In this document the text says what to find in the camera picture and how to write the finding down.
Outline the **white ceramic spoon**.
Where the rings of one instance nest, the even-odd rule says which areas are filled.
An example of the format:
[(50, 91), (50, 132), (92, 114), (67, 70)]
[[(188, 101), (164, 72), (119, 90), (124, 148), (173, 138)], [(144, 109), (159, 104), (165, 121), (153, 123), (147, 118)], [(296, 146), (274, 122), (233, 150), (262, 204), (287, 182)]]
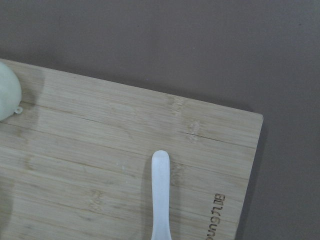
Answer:
[(152, 240), (170, 240), (170, 157), (164, 150), (154, 152), (151, 159)]

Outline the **bamboo cutting board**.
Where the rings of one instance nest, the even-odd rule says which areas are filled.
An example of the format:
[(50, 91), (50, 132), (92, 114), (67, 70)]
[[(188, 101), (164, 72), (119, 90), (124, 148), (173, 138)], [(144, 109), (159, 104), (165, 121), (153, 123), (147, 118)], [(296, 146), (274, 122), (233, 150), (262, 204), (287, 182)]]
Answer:
[(235, 238), (261, 114), (5, 64), (23, 111), (0, 123), (1, 239), (150, 239), (158, 150), (170, 159), (172, 238)]

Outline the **white steamed bun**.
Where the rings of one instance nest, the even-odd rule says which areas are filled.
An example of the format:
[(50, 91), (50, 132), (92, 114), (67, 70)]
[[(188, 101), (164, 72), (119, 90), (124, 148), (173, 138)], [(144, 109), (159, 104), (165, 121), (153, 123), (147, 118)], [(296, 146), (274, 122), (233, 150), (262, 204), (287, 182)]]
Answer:
[(16, 74), (3, 62), (0, 63), (0, 120), (21, 114), (22, 88)]

